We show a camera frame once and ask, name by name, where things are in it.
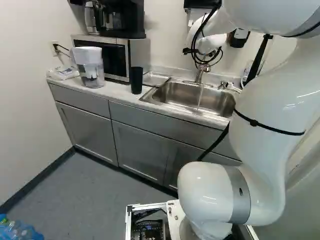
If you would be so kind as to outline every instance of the faucet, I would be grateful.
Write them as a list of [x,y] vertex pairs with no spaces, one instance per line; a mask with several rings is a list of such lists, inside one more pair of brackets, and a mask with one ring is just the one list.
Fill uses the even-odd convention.
[[236,88],[232,82],[221,81],[220,85],[217,87],[219,90],[228,89],[240,94],[242,91],[239,88]]
[[224,89],[227,88],[227,86],[228,86],[228,82],[226,82],[226,81],[221,81],[221,82],[220,82],[220,85],[218,86],[218,89],[219,89],[219,90],[224,90]]
[[211,67],[209,66],[209,64],[199,65],[194,82],[199,85],[202,84],[202,75],[209,72],[211,72]]

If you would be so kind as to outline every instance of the stainless steel sink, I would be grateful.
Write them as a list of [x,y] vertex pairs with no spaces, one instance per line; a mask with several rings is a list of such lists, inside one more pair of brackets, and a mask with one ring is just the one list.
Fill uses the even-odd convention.
[[228,119],[235,109],[237,94],[228,89],[172,79],[159,88],[151,89],[140,100],[198,116]]

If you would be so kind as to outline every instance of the white countertop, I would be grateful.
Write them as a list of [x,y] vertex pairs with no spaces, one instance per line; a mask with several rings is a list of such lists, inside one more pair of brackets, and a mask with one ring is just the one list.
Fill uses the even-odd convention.
[[194,115],[188,112],[170,110],[168,108],[162,107],[161,105],[155,105],[152,103],[140,101],[139,99],[150,89],[152,89],[152,87],[150,86],[142,86],[142,93],[134,95],[131,93],[130,85],[123,85],[110,81],[105,81],[105,86],[101,88],[85,87],[80,77],[75,77],[63,81],[47,78],[47,82],[82,93],[91,94],[93,96],[103,98],[106,100],[114,101],[116,103],[125,104],[128,106],[174,117],[196,124],[205,125],[215,129],[223,130],[228,124],[228,121],[225,118],[217,120],[212,119],[210,117]]

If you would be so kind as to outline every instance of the coffee maker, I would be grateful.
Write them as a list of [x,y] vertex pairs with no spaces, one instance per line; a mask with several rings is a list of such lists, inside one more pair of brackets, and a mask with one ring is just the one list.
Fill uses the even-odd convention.
[[144,0],[89,0],[85,4],[85,23],[91,35],[144,39],[144,18]]

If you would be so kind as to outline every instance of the black tumbler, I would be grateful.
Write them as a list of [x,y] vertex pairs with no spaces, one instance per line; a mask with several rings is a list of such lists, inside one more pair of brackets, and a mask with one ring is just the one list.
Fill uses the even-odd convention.
[[133,66],[130,69],[130,84],[131,92],[133,94],[140,94],[142,92],[142,79],[144,69],[140,66]]

